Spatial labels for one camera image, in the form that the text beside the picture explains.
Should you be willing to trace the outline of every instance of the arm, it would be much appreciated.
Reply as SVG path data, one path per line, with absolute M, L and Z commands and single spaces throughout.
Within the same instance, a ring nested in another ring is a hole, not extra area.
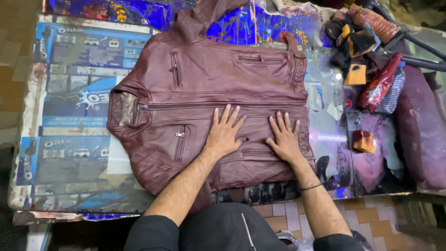
M 230 109 L 231 105 L 228 104 L 223 111 L 220 123 L 219 109 L 215 109 L 212 128 L 202 152 L 160 193 L 144 213 L 145 216 L 166 216 L 180 226 L 215 163 L 223 156 L 237 150 L 243 143 L 241 138 L 235 140 L 235 134 L 243 125 L 246 115 L 243 115 L 232 127 L 240 107 L 237 106 L 228 119 Z
M 266 139 L 266 143 L 293 169 L 302 189 L 301 196 L 314 237 L 320 238 L 330 234 L 352 236 L 347 223 L 330 195 L 323 186 L 317 186 L 321 182 L 299 149 L 297 140 L 299 120 L 296 121 L 296 127 L 292 131 L 288 113 L 285 113 L 285 122 L 280 111 L 277 112 L 276 117 L 277 124 L 272 117 L 269 117 L 269 122 L 277 143 L 274 143 L 270 138 Z

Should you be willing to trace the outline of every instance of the finger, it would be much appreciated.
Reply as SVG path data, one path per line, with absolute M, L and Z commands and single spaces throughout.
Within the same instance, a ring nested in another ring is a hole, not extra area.
M 247 138 L 246 137 L 241 137 L 241 138 L 238 138 L 236 141 L 235 141 L 235 145 L 237 146 L 237 149 L 243 144 L 243 143 L 245 143 L 247 140 L 246 140 Z
M 214 109 L 214 116 L 212 118 L 212 126 L 219 124 L 219 109 Z
M 282 133 L 286 132 L 285 124 L 283 123 L 282 114 L 280 111 L 277 111 L 276 113 L 276 119 L 277 119 L 277 125 L 279 126 L 279 129 Z
M 234 124 L 235 119 L 237 118 L 237 115 L 239 114 L 239 111 L 240 111 L 240 106 L 236 106 L 236 108 L 232 112 L 231 116 L 229 117 L 229 120 L 227 121 L 227 123 L 229 125 L 232 126 Z
M 220 124 L 223 124 L 223 125 L 226 124 L 227 117 L 229 115 L 229 110 L 231 110 L 231 104 L 227 104 L 226 105 L 226 107 L 225 107 L 225 109 L 223 111 L 223 114 L 222 114 L 222 119 L 220 120 Z
M 285 113 L 285 127 L 288 132 L 291 132 L 291 133 L 293 132 L 293 129 L 291 129 L 291 123 L 289 122 L 289 114 L 288 113 Z
M 277 127 L 276 122 L 274 121 L 272 116 L 269 116 L 269 123 L 271 124 L 271 129 L 273 130 L 274 135 L 277 137 L 280 135 L 279 127 Z
M 297 135 L 298 134 L 298 132 L 299 132 L 299 126 L 301 125 L 301 121 L 300 120 L 296 120 L 296 125 L 295 125 L 295 127 L 294 127 L 294 132 L 293 132 L 293 134 L 294 135 Z
M 272 140 L 271 138 L 267 138 L 267 139 L 265 140 L 265 143 L 266 143 L 269 147 L 271 147 L 271 149 L 272 149 L 273 151 L 276 151 L 276 147 L 277 147 L 277 145 L 276 145 L 276 143 L 274 143 L 274 140 Z
M 245 123 L 246 120 L 246 115 L 243 115 L 235 124 L 235 126 L 233 127 L 237 132 L 240 130 L 240 128 L 242 127 L 243 123 Z

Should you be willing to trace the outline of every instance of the black clothing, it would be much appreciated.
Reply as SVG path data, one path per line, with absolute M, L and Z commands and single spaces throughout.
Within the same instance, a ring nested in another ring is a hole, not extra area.
M 188 216 L 181 226 L 164 216 L 140 217 L 128 234 L 126 251 L 224 250 L 287 251 L 263 217 L 240 203 L 209 206 Z M 355 238 L 333 234 L 314 241 L 315 251 L 362 251 Z

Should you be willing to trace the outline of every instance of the tiled floor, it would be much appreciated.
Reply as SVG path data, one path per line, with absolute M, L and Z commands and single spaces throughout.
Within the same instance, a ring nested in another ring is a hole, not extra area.
M 17 127 L 42 0 L 0 0 L 0 130 Z
M 398 232 L 396 204 L 391 197 L 335 201 L 352 230 L 360 232 L 375 251 L 434 251 L 435 246 Z M 298 239 L 314 238 L 301 200 L 254 206 L 274 232 L 289 230 Z

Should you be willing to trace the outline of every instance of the hairy forearm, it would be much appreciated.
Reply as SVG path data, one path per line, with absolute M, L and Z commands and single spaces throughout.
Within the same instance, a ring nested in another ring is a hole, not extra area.
M 305 158 L 294 160 L 290 165 L 302 189 L 320 184 Z M 315 238 L 330 234 L 351 236 L 347 223 L 323 186 L 303 190 L 301 196 L 308 223 Z
M 218 158 L 203 151 L 184 169 L 155 199 L 145 216 L 161 215 L 171 219 L 177 226 L 183 222 L 203 183 Z

